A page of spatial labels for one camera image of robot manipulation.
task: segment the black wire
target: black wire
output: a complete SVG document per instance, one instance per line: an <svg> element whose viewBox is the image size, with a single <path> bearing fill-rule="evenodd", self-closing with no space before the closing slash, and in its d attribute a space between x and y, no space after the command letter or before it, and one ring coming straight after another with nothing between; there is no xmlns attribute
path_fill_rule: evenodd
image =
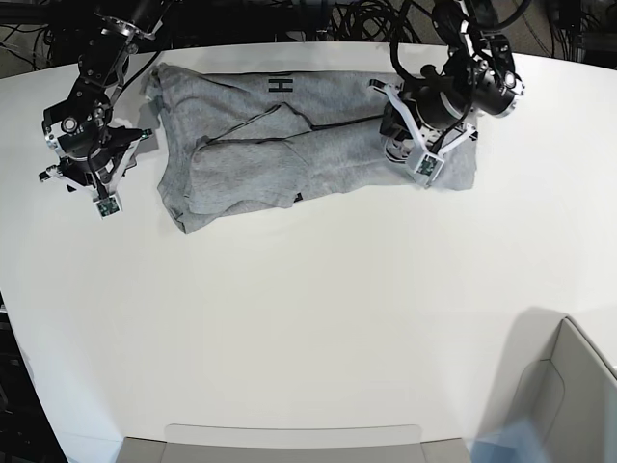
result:
<svg viewBox="0 0 617 463"><path fill-rule="evenodd" d="M335 4L331 21L332 37L335 41L390 41L399 19L403 19L399 40L422 43L409 18L406 15L401 17L401 12L389 0Z"/></svg>
<svg viewBox="0 0 617 463"><path fill-rule="evenodd" d="M523 15L523 13L527 10L527 8L529 8L529 5L531 5L531 0L523 0L521 4L519 5L519 7L510 15L510 17L508 17L505 21L499 22L499 24L485 25L485 24L478 24L476 21L474 21L471 18L467 18L467 20L469 24L471 24L473 27L475 27L479 31L499 32L499 31L502 31L503 29L510 27L512 24L514 24Z"/></svg>
<svg viewBox="0 0 617 463"><path fill-rule="evenodd" d="M546 2L545 4L544 13L545 13L547 22L549 23L549 30L550 30L550 56L554 58L555 57L555 25L552 22L552 17L550 17L549 2Z"/></svg>
<svg viewBox="0 0 617 463"><path fill-rule="evenodd" d="M135 73L133 74L133 76L132 76L130 79L128 79L128 80L126 81L126 83L124 84L124 87L122 87L122 90L121 90L121 92L120 92L120 95L122 95L122 94L124 93L124 91L125 91L126 89L128 89L128 87L129 87L129 86L130 86L133 82L135 82L135 81L139 78L139 76L140 76L140 75L142 75L142 74L144 73L144 71L145 71L146 69L148 69L148 68L152 65L152 63L154 63L154 62L156 61L156 59L160 56L160 54L161 54L161 53L163 53L163 47L161 47L161 49L160 49L160 50L158 50L156 53L154 53L154 54L152 55L152 57L148 60L148 62L147 62L147 63L145 63L145 64L142 66L142 68L141 68L141 69L139 69L137 72L135 72Z"/></svg>
<svg viewBox="0 0 617 463"><path fill-rule="evenodd" d="M566 39L570 50L570 61L577 60L577 48L575 47L575 36L571 30L566 31Z"/></svg>
<svg viewBox="0 0 617 463"><path fill-rule="evenodd" d="M554 37L555 42L561 45L561 53L563 55L562 58L565 60L566 50L565 50L564 43L563 43L563 37L562 37L563 34L561 32L561 29L559 29L552 22L549 23L549 26L550 26L550 33Z"/></svg>
<svg viewBox="0 0 617 463"><path fill-rule="evenodd" d="M559 30L558 37L564 48L564 59L567 61L572 61L572 50L570 49L570 40L568 38L568 32Z"/></svg>
<svg viewBox="0 0 617 463"><path fill-rule="evenodd" d="M32 66L32 70L37 69L37 45L39 44L40 36L44 33L44 28L39 31L37 37L35 38L35 44L32 46L32 62L34 63Z"/></svg>
<svg viewBox="0 0 617 463"><path fill-rule="evenodd" d="M328 29L328 0L321 0L321 8L319 12L319 28ZM326 41L327 37L325 31L319 32L318 38L321 41Z"/></svg>
<svg viewBox="0 0 617 463"><path fill-rule="evenodd" d="M302 32L305 33L305 38L307 41L314 41L314 34L311 32L309 24L307 23L307 9L307 0L300 0L298 11L300 12L300 23L302 27Z"/></svg>
<svg viewBox="0 0 617 463"><path fill-rule="evenodd" d="M430 149L430 151L433 154L437 154L440 151L440 149L442 148L443 142L445 141L445 137L447 137L447 135L452 130L454 130L456 127L458 127L459 124L463 123L465 121L465 119L467 118L467 116L469 115L469 111L471 111L471 107L473 106L473 92L474 92L474 90L475 90L475 69L472 68L471 69L471 93L469 94L469 101L465 105L465 111L463 111L463 116L461 116L461 118L458 121L453 123L450 127L448 127L442 133L442 135L440 135L440 138L437 139L437 141L433 144L433 146Z"/></svg>
<svg viewBox="0 0 617 463"><path fill-rule="evenodd" d="M611 3L610 5L608 5L608 6L606 7L606 10L604 10L604 14L605 14L606 16L610 16L610 14L611 14L611 10L612 10L613 8L617 8L617 2L615 2L615 3Z"/></svg>
<svg viewBox="0 0 617 463"><path fill-rule="evenodd" d="M428 18L429 18L429 19L433 20L433 15L432 15L432 14L431 14L428 10L426 10L424 7L422 7L419 3L417 3L417 2L416 2L416 1L414 1L414 0L410 0L410 3L411 3L414 7L416 7L416 9L417 9L419 12L421 12L422 14L424 14L424 15L428 16Z"/></svg>
<svg viewBox="0 0 617 463"><path fill-rule="evenodd" d="M396 73L405 81L405 83L411 84L412 86L418 87L422 84L423 79L418 79L417 77L413 77L403 65L401 65L400 60L398 59L398 43L401 37L401 32L403 30L404 21L407 18L407 12L411 7L411 0L403 0L403 5L401 6L401 10L399 12L399 20L397 27L394 28L394 33L392 34L392 38L389 42L389 58L392 63L392 67L396 71Z"/></svg>
<svg viewBox="0 0 617 463"><path fill-rule="evenodd" d="M580 12L580 14L582 16L581 19L586 20L591 26L589 29L602 29L602 23L594 15L588 12Z"/></svg>
<svg viewBox="0 0 617 463"><path fill-rule="evenodd" d="M18 55L17 53L15 53L14 51L12 51L10 48L8 48L7 46L5 46L2 43L0 43L0 48L2 48L3 50L7 50L9 53L11 53L13 56L15 56L15 58L28 63L32 67L35 65L32 61L28 60L27 58L24 58L21 55Z"/></svg>
<svg viewBox="0 0 617 463"><path fill-rule="evenodd" d="M88 154L86 154L86 163L88 164L88 169L90 169L90 174L93 176L94 185L96 185L96 192L98 193L98 198L100 200L103 200L109 196L109 193L107 193L107 190L101 183L100 178L98 178L98 174L94 171L92 156L94 147L96 146L96 142L98 142L97 138L93 140L92 144L88 148Z"/></svg>
<svg viewBox="0 0 617 463"><path fill-rule="evenodd" d="M287 137L226 138L225 140L221 140L221 138L226 137L229 134L229 131L227 131L227 132L217 136L216 138L211 138L210 140L208 140L206 142L206 145L207 146L212 146L212 145L242 144L242 143L261 145L263 143L287 142L289 140L293 140L294 138L301 137L303 135L307 135L307 134L312 133L314 131L328 130L328 129L331 129L331 128L345 127L347 125L354 125L356 123L366 123L366 122L369 122L369 121L376 121L378 119L383 119L384 118L383 114L377 114L375 116L368 116L366 118L354 119L352 121L344 121L342 123L329 123L329 124L326 124L326 125L313 125L306 116L304 116L304 115L301 115L301 116L303 116L305 118L305 120L308 121L308 125L310 125L310 130L307 130L306 132L296 133L294 135L289 135Z"/></svg>
<svg viewBox="0 0 617 463"><path fill-rule="evenodd" d="M512 0L512 3L514 4L515 7L519 7L519 3L517 2L517 0ZM550 52L549 49L547 48L546 45L544 45L544 43L540 40L540 38L538 37L538 35L536 34L536 31L533 30L533 28L531 27L531 24L529 23L529 21L527 20L527 17L523 14L523 22L525 24L525 26L527 26L527 29L529 30L529 33L531 34L531 36L533 37L533 39L536 41L536 43L538 43L538 46L540 47L540 49L542 49L542 51L544 51L544 53L547 56L550 56Z"/></svg>
<svg viewBox="0 0 617 463"><path fill-rule="evenodd" d="M563 37L563 31L559 28L556 29L557 41L561 44L561 54L564 60L568 60L568 50L566 45L566 40Z"/></svg>
<svg viewBox="0 0 617 463"><path fill-rule="evenodd" d="M56 40L53 31L50 27L47 27L45 33L42 36L42 41L45 45L47 45L47 65L51 66L53 63L53 49L54 49L54 41Z"/></svg>
<svg viewBox="0 0 617 463"><path fill-rule="evenodd" d="M44 30L47 28L47 26L44 26L44 27L40 27L40 28L38 28L38 29L31 29L31 30L29 30L29 31L23 31L23 30L19 29L19 26L21 26L21 24L19 24L18 26L7 26L6 24L0 24L0 27L4 27L4 28L6 28L6 29L11 29L11 30L13 30L13 31L11 32L11 35L12 35L12 34L14 34L15 32L18 32L18 33L20 33L20 34L30 34L31 32L44 31ZM6 39L8 39L11 35L6 36L6 37L5 37L5 39L4 39L3 41L5 41Z"/></svg>

